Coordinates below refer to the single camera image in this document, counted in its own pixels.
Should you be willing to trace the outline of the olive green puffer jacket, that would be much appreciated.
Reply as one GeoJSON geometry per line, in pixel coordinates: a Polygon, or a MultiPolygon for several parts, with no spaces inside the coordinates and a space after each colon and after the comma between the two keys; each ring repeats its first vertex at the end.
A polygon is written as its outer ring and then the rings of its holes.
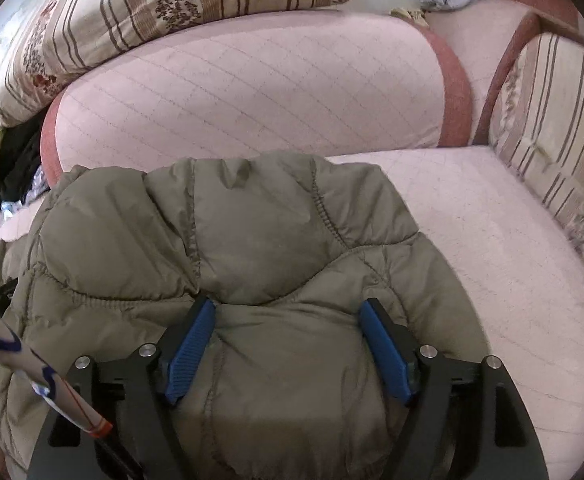
{"type": "Polygon", "coordinates": [[[374,479],[405,417],[357,314],[478,361],[478,315],[381,168],[304,154],[76,168],[0,242],[6,322],[59,372],[156,341],[199,295],[216,327],[173,413],[203,479],[374,479]]]}

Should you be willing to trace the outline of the pink quilted bed mattress cover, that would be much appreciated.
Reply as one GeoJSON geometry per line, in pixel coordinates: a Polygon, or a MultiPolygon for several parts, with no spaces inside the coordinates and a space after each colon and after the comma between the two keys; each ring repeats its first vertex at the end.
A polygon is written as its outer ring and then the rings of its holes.
{"type": "MultiPolygon", "coordinates": [[[[560,226],[489,148],[324,159],[378,166],[393,183],[466,291],[486,354],[504,360],[549,476],[571,478],[584,463],[584,263],[560,226]]],[[[42,204],[0,242],[25,236],[42,204]]]]}

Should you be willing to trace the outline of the black garment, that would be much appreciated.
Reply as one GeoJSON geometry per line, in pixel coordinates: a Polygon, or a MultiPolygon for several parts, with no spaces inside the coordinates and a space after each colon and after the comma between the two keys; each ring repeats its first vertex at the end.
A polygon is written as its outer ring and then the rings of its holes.
{"type": "Polygon", "coordinates": [[[0,206],[20,202],[41,165],[40,139],[43,114],[7,128],[0,146],[0,206]]]}

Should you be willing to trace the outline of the striped floral side cushion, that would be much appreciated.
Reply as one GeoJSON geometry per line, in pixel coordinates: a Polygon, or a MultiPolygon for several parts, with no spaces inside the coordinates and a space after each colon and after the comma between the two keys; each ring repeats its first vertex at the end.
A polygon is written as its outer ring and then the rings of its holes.
{"type": "Polygon", "coordinates": [[[584,42],[526,13],[490,81],[474,141],[494,149],[584,261],[584,42]]]}

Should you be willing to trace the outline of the striped floral folded quilt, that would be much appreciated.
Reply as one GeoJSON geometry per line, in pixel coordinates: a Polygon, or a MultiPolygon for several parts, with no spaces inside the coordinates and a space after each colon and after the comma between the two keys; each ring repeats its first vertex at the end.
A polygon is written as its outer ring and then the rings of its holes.
{"type": "Polygon", "coordinates": [[[36,116],[68,84],[140,44],[188,27],[348,0],[44,0],[0,69],[0,124],[36,116]]]}

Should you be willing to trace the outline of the pink rolled quilt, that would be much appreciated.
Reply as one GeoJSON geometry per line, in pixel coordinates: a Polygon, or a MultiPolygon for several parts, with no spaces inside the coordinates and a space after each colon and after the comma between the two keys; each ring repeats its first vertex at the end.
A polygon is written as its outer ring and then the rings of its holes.
{"type": "Polygon", "coordinates": [[[79,77],[45,115],[41,159],[56,182],[76,165],[461,148],[471,129],[467,73],[435,32],[279,12],[175,32],[79,77]]]}

